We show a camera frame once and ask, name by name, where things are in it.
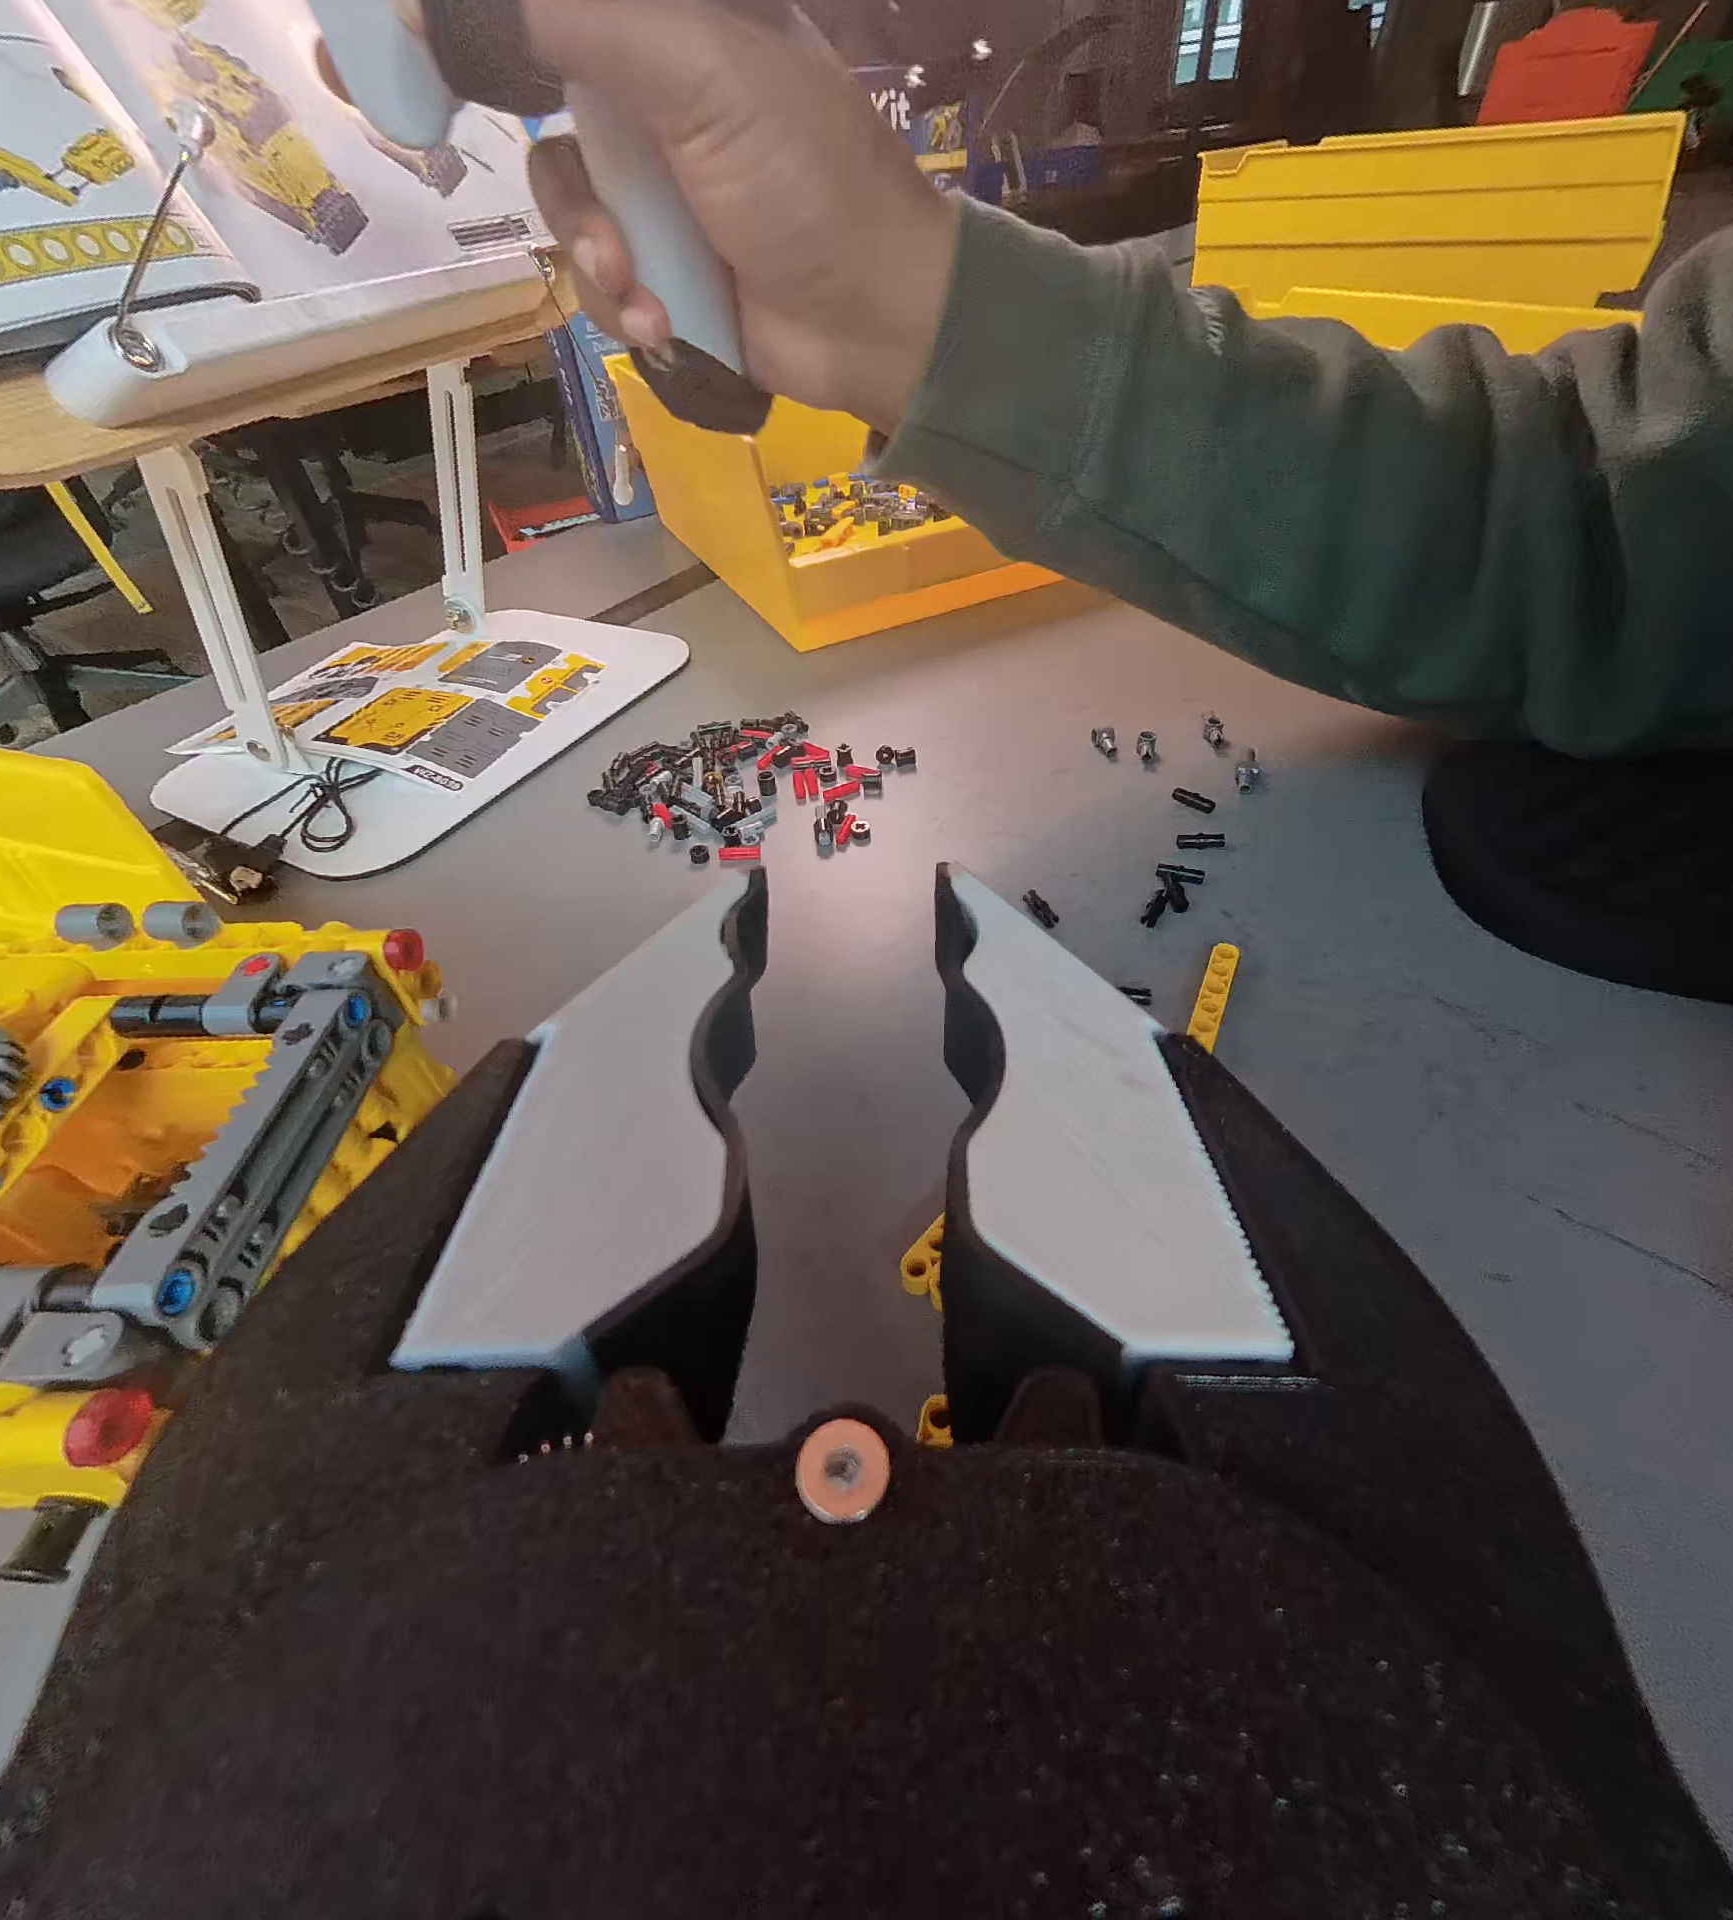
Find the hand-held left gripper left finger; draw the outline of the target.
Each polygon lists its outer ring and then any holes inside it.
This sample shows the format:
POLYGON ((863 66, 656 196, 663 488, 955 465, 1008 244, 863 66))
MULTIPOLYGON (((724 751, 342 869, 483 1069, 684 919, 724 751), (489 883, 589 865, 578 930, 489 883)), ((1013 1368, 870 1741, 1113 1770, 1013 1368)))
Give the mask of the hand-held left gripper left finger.
POLYGON ((734 1094, 756 1056, 768 873, 712 883, 525 1038, 527 1061, 392 1351, 473 1391, 465 1449, 596 1437, 648 1376, 726 1439, 756 1301, 734 1094))

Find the red plastic crate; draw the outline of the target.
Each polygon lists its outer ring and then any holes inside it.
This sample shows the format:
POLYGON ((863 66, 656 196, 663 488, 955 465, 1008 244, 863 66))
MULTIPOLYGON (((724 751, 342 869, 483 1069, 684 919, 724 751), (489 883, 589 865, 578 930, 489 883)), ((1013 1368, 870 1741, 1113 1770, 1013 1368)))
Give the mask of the red plastic crate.
POLYGON ((1479 129, 1619 119, 1648 69, 1660 23, 1613 9, 1557 12, 1503 43, 1479 97, 1479 129))

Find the yellow grey sticker sheet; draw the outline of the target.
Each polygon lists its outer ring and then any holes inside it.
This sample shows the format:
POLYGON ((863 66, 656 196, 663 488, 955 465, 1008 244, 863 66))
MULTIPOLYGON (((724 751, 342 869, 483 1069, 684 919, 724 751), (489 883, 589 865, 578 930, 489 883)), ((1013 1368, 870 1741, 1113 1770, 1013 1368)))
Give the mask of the yellow grey sticker sheet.
POLYGON ((269 706, 309 756, 460 789, 608 679, 603 659, 543 640, 355 645, 279 686, 269 706))

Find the person's right hand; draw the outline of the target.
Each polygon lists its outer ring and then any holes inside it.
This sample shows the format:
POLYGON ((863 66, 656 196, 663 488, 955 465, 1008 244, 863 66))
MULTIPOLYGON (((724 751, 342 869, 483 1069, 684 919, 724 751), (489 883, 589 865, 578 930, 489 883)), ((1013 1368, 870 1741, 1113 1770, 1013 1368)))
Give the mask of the person's right hand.
POLYGON ((957 214, 805 20, 535 2, 529 38, 660 148, 730 273, 755 387, 883 437, 931 358, 957 214))

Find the white book stand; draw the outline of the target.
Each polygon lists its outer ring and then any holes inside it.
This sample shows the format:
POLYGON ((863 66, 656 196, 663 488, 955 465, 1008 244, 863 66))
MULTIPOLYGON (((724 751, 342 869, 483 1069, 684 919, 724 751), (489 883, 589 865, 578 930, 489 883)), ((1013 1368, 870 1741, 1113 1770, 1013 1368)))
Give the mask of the white book stand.
POLYGON ((0 477, 135 458, 224 703, 152 802, 390 870, 687 666, 490 610, 468 360, 555 321, 527 179, 561 106, 513 5, 0 5, 0 477), (443 618, 270 693, 200 442, 424 378, 443 618))

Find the blue lego set box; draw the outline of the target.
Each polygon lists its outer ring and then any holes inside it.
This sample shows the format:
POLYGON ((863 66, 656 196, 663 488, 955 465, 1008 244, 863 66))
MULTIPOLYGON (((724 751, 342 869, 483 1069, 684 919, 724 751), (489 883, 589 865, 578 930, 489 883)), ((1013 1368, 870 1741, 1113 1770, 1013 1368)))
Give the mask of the blue lego set box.
POLYGON ((621 344, 573 312, 549 332, 547 346, 590 510, 608 524, 656 516, 639 444, 608 374, 606 362, 621 344))

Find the lego instruction booklet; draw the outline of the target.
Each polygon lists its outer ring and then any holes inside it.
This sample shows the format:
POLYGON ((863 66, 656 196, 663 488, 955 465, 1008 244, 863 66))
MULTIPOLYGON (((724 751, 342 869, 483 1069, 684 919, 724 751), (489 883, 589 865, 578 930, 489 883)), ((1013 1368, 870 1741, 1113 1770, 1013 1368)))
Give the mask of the lego instruction booklet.
POLYGON ((315 5, 0 5, 0 356, 110 321, 205 122, 137 291, 291 321, 384 287, 483 292, 551 246, 527 132, 480 106, 409 147, 349 100, 315 5))

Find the black bumpy cushion pad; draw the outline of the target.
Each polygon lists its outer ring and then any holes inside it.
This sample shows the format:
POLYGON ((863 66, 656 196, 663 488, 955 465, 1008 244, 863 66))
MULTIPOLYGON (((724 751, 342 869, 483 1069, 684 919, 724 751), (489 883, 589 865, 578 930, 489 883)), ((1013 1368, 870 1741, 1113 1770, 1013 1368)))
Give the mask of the black bumpy cushion pad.
POLYGON ((1422 817, 1482 930, 1623 988, 1733 1006, 1733 751, 1582 760, 1449 747, 1422 817))

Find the pile of grey blue lego pieces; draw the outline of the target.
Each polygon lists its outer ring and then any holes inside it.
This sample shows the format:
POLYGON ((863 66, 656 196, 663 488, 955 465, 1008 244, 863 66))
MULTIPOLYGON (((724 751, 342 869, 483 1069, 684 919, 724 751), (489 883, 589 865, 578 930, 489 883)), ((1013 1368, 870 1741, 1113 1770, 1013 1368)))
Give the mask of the pile of grey blue lego pieces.
POLYGON ((863 471, 833 473, 768 490, 783 558, 796 568, 919 541, 962 518, 931 492, 863 471))

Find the yellow lego vehicle model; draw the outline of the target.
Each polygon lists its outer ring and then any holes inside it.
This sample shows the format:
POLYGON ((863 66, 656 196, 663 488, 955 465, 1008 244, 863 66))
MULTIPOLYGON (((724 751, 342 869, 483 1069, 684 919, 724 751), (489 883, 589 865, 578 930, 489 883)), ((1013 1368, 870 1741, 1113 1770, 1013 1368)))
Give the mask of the yellow lego vehicle model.
POLYGON ((440 1105, 413 928, 0 909, 0 1514, 114 1508, 191 1374, 440 1105))

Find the green plastic crate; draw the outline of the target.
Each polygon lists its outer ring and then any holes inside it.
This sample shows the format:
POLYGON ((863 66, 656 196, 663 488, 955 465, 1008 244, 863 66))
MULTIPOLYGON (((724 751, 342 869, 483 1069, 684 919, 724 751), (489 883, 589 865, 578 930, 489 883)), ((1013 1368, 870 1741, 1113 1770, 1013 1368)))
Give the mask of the green plastic crate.
POLYGON ((1733 38, 1688 38, 1643 74, 1630 115, 1685 113, 1718 127, 1733 125, 1733 38))

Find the pile of red black lego pieces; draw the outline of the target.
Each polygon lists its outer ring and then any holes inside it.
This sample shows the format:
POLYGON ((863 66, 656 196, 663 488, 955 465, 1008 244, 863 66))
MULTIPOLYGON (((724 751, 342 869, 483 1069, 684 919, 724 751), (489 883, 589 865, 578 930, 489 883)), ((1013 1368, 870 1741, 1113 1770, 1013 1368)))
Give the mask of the pile of red black lego pieces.
POLYGON ((783 831, 783 810, 811 825, 819 859, 874 841, 872 809, 916 774, 914 747, 881 743, 835 748, 813 738, 795 711, 688 733, 619 751, 587 792, 605 819, 639 825, 648 848, 675 847, 697 866, 753 866, 783 831))

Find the black lego pins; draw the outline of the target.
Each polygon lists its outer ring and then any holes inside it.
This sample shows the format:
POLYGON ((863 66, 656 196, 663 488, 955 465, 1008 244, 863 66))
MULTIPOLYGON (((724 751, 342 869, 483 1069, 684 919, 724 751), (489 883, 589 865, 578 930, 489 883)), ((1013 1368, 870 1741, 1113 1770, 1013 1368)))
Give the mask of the black lego pins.
MULTIPOLYGON (((1199 817, 1214 817, 1217 802, 1208 794, 1201 794, 1189 787, 1175 787, 1172 791, 1172 800, 1178 807, 1188 809, 1199 817)), ((1180 835, 1175 839, 1175 853, 1225 853, 1227 851, 1227 833, 1221 828, 1195 828, 1180 835)), ((1144 928, 1157 928, 1168 915, 1186 915, 1192 906, 1192 891, 1208 883, 1208 873, 1201 866, 1193 866, 1180 859, 1160 861, 1155 869, 1157 889, 1146 900, 1139 922, 1144 928)), ((1047 933, 1053 933, 1061 919, 1053 905, 1036 889, 1029 889, 1020 896, 1020 905, 1026 916, 1041 924, 1047 933)))

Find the small black clip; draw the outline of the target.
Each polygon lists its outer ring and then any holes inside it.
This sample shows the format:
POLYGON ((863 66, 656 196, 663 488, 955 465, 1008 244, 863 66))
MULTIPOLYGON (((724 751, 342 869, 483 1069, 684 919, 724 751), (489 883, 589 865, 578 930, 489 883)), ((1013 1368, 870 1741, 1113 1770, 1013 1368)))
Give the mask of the small black clip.
POLYGON ((285 839, 269 835, 247 842, 224 833, 207 833, 167 823, 155 833, 159 848, 185 878, 223 905, 270 900, 285 863, 285 839))

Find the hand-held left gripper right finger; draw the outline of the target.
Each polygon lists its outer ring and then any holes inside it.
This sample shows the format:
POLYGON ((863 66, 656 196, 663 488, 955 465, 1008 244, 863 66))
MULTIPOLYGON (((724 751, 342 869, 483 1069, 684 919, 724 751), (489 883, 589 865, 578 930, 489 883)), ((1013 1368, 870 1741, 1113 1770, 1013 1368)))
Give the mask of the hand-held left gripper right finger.
POLYGON ((942 1058, 965 1094, 940 1267, 955 1439, 1022 1384, 1088 1382, 1109 1434, 1153 1378, 1275 1389, 1297 1333, 1186 1091, 1181 1042, 957 863, 933 883, 942 1058))

